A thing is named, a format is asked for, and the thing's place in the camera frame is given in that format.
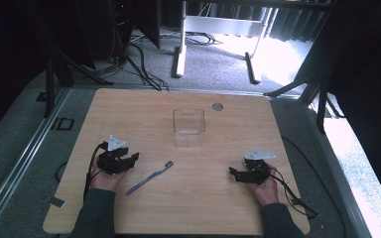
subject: sleeve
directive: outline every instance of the sleeve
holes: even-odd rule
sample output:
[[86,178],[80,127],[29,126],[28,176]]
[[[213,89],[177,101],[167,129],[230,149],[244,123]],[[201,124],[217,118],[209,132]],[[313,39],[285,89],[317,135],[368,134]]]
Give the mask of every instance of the sleeve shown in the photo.
[[90,189],[69,237],[113,238],[115,195],[109,190]]
[[261,209],[265,238],[301,238],[305,234],[294,223],[289,209],[283,203],[273,203]]

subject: hand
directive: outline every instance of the hand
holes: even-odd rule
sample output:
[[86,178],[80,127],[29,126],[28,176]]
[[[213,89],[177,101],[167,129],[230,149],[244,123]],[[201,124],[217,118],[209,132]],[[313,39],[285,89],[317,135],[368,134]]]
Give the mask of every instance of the hand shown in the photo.
[[[275,175],[275,168],[268,165],[271,168],[270,174]],[[277,182],[268,177],[264,183],[258,185],[256,183],[246,183],[249,188],[252,190],[258,202],[262,205],[268,205],[271,203],[278,203],[278,191],[277,191]]]
[[103,190],[111,190],[116,192],[117,185],[126,176],[126,172],[122,172],[113,176],[108,175],[106,172],[98,168],[97,162],[99,158],[94,159],[92,165],[91,177],[93,178],[90,183],[90,188],[98,188]]

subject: transparent box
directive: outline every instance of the transparent box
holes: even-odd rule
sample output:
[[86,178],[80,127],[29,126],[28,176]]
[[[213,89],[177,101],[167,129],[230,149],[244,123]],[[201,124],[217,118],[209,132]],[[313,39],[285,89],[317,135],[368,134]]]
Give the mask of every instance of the transparent box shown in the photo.
[[177,109],[173,111],[176,147],[200,147],[205,133],[202,109]]

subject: wooden table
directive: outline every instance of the wooden table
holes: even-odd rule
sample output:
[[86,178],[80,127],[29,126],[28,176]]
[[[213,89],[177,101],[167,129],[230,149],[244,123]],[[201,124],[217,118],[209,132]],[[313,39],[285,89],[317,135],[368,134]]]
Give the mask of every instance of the wooden table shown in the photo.
[[[221,103],[222,111],[212,108]],[[203,109],[206,131],[201,147],[177,148],[174,109]],[[69,233],[82,207],[85,174],[95,147],[114,135],[140,153],[135,168],[118,187],[117,233],[263,234],[259,206],[249,188],[228,171],[246,171],[243,157],[254,149],[274,153],[269,160],[299,195],[269,100],[260,96],[99,89],[91,103],[44,223],[49,233]],[[126,191],[167,161],[175,164],[127,196]],[[280,201],[287,203],[279,185]],[[308,233],[305,216],[290,208]]]

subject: wire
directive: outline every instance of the wire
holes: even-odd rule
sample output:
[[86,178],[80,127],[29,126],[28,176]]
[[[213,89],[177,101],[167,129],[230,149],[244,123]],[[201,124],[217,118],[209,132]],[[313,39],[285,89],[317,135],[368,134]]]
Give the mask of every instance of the wire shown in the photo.
[[329,104],[330,109],[332,109],[333,114],[335,114],[338,118],[345,118],[345,116],[341,115],[338,110],[336,110],[336,107],[333,105],[332,101],[329,99],[329,97],[326,98],[327,104]]
[[[265,171],[263,171],[263,170],[261,170],[261,169],[259,169],[259,168],[256,168],[256,169],[257,169],[258,171],[260,171],[260,172],[266,174]],[[289,187],[289,186],[286,184],[286,182],[284,181],[284,177],[283,177],[283,175],[281,175],[281,173],[280,173],[279,171],[277,171],[276,169],[274,169],[274,168],[271,168],[271,167],[270,167],[270,169],[276,171],[276,172],[278,173],[278,175],[280,175],[281,178],[277,178],[277,177],[275,177],[275,176],[273,176],[273,175],[268,174],[269,177],[271,177],[272,179],[277,180],[277,181],[284,187],[284,191],[285,191],[285,193],[286,193],[286,199],[287,199],[287,201],[289,202],[289,204],[290,204],[291,206],[293,206],[293,208],[294,208],[295,210],[297,210],[297,211],[300,212],[301,214],[307,216],[308,219],[317,218],[317,217],[319,216],[319,213],[316,212],[315,210],[313,210],[312,208],[310,208],[310,207],[309,207],[308,205],[306,205],[304,202],[302,202],[302,201],[301,201],[301,200],[300,200],[300,199],[299,199],[299,198],[292,192],[292,190],[290,189],[290,187]],[[295,208],[295,206],[293,205],[293,203],[290,202],[287,192],[290,194],[290,196],[291,196],[293,199],[295,199],[295,200],[299,203],[299,205],[301,205],[302,207],[308,209],[308,210],[311,211],[314,215],[307,215],[306,213],[304,213],[304,212],[298,210],[297,208]]]
[[63,163],[57,168],[57,170],[55,171],[55,178],[57,179],[58,182],[61,182],[61,178],[60,178],[60,176],[59,176],[59,173],[60,173],[61,169],[62,169],[64,166],[66,166],[66,164],[67,164],[67,161],[63,162]]
[[344,220],[342,218],[342,214],[341,214],[341,211],[339,210],[338,206],[336,206],[336,203],[334,201],[334,199],[332,198],[332,196],[330,195],[330,192],[327,190],[326,186],[324,185],[324,182],[323,180],[320,178],[319,174],[318,174],[318,171],[315,169],[315,167],[312,165],[312,163],[309,161],[308,157],[305,155],[305,153],[303,153],[303,151],[298,147],[296,146],[296,144],[294,144],[292,141],[290,141],[289,139],[287,139],[286,137],[284,136],[281,136],[283,138],[284,141],[290,143],[302,156],[303,158],[305,158],[305,161],[308,163],[308,165],[311,167],[311,169],[313,170],[313,172],[315,173],[315,175],[317,176],[317,179],[319,180],[320,184],[322,185],[324,191],[326,192],[327,196],[329,197],[330,201],[332,202],[333,204],[333,207],[335,207],[335,210],[339,216],[339,219],[341,221],[341,225],[342,225],[342,232],[343,232],[343,237],[346,237],[346,227],[345,227],[345,223],[344,223]]
[[[112,75],[116,74],[117,72],[119,72],[119,70],[122,69],[122,67],[125,65],[125,62],[126,62],[125,60],[120,60],[120,58],[114,58],[112,65],[105,67],[105,68],[102,68],[102,69],[93,70],[93,71],[91,71],[91,73],[94,75],[100,76],[102,78],[106,78],[106,77],[112,76]],[[72,72],[76,72],[79,75],[83,75],[77,69],[73,68],[70,65],[69,65],[69,68]],[[87,78],[87,77],[86,76],[83,76],[83,77],[77,76],[77,78]]]
[[94,176],[91,177],[91,180],[94,179],[98,174],[100,174],[102,170],[98,171]]
[[[195,32],[186,32],[185,40],[188,44],[198,45],[198,46],[211,46],[211,45],[220,45],[221,41],[218,41],[213,35],[207,33],[195,33]],[[145,35],[142,36],[132,36],[133,39],[129,43],[135,43],[139,39],[148,39]],[[199,41],[194,39],[194,37],[206,38],[205,41]],[[179,32],[175,32],[172,34],[164,34],[160,36],[160,39],[180,39],[181,34]]]
[[83,200],[85,200],[85,197],[86,197],[86,194],[88,193],[88,190],[89,190],[89,186],[91,184],[91,181],[92,179],[94,179],[95,176],[97,176],[101,171],[99,171],[96,175],[94,175],[93,177],[91,176],[91,171],[92,171],[92,166],[94,165],[94,159],[95,159],[95,155],[97,154],[97,151],[99,149],[104,149],[104,145],[105,143],[101,143],[99,144],[95,149],[94,149],[94,152],[92,153],[92,156],[91,156],[91,160],[89,162],[89,167],[88,167],[88,173],[86,174],[86,178],[85,178],[85,187],[84,187],[84,193],[83,193]]
[[[114,19],[114,17],[113,17],[113,10],[112,10],[112,4],[111,4],[110,0],[107,0],[107,2],[108,2],[109,10],[110,10],[111,19]],[[116,42],[116,35],[118,36],[118,31],[116,29],[116,24],[113,24],[113,44],[112,44],[112,49],[110,51],[110,55],[107,57],[108,59],[112,56],[112,54],[114,52],[114,44]]]
[[143,80],[145,80],[148,84],[150,84],[158,91],[162,91],[162,87],[165,87],[169,91],[169,86],[164,80],[154,76],[145,69],[144,52],[142,51],[142,49],[132,43],[130,43],[130,46],[138,49],[141,57],[141,66],[136,65],[128,56],[126,57],[126,59],[131,63],[132,67],[135,69],[135,71],[137,71],[137,73],[134,74],[141,77]]
[[202,10],[200,10],[199,14],[197,14],[199,17],[200,15],[202,15],[203,11],[206,9],[206,7],[208,7],[208,9],[206,10],[206,14],[205,14],[205,17],[208,16],[209,14],[209,9],[211,8],[211,3],[206,3],[205,6],[202,8]]

